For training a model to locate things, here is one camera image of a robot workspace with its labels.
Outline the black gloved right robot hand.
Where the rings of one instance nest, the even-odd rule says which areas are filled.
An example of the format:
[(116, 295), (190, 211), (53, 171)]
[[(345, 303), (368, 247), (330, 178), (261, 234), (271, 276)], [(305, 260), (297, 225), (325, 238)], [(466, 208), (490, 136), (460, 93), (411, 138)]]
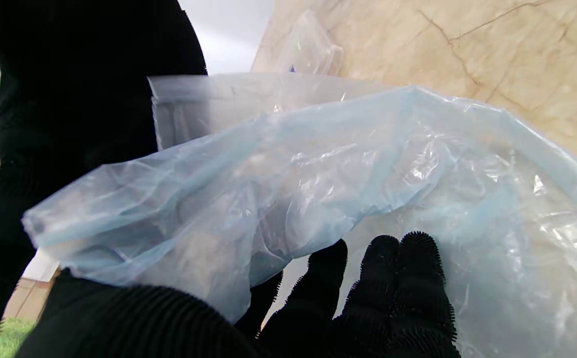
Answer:
[(148, 79), (206, 74), (176, 0), (0, 0), (0, 321), (36, 254), (24, 212), (156, 152)]

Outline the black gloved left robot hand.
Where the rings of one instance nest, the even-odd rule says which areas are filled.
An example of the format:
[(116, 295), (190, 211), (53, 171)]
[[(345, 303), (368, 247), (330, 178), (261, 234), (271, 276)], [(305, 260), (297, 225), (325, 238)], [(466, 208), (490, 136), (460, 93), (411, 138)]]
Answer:
[(343, 240), (311, 254), (265, 320), (282, 275), (252, 288), (236, 323), (169, 287), (113, 287), (64, 270), (18, 358), (458, 358), (454, 308), (434, 239), (374, 238), (342, 314)]

